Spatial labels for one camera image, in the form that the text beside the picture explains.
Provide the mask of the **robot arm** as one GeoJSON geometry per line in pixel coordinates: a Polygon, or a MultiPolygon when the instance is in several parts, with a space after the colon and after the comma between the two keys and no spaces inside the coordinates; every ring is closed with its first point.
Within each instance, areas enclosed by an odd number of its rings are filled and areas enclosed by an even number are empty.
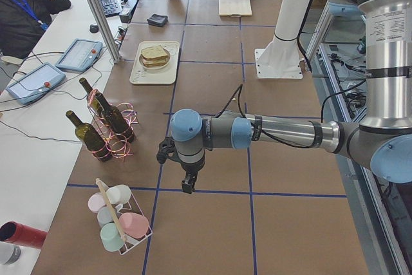
{"type": "Polygon", "coordinates": [[[168,158],[181,164],[192,193],[206,150],[245,149],[258,140],[323,148],[388,182],[411,181],[411,0],[330,0],[355,5],[366,18],[366,116],[354,122],[293,121],[223,110],[203,118],[182,109],[171,118],[168,158]]]}

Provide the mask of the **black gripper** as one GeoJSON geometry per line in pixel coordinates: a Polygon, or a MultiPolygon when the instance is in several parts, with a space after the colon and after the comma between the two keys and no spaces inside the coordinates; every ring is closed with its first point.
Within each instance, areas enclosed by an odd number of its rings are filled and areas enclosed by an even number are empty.
{"type": "Polygon", "coordinates": [[[195,154],[184,155],[178,152],[181,160],[181,166],[186,171],[185,178],[182,180],[182,191],[187,194],[195,192],[195,183],[197,181],[197,172],[205,165],[205,150],[200,149],[195,154]]]}

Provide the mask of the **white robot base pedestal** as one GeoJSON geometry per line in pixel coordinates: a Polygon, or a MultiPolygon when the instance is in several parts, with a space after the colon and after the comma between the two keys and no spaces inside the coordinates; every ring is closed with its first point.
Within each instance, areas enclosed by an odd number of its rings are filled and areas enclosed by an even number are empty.
{"type": "Polygon", "coordinates": [[[302,79],[299,36],[311,0],[282,0],[274,36],[267,47],[255,50],[259,79],[302,79]]]}

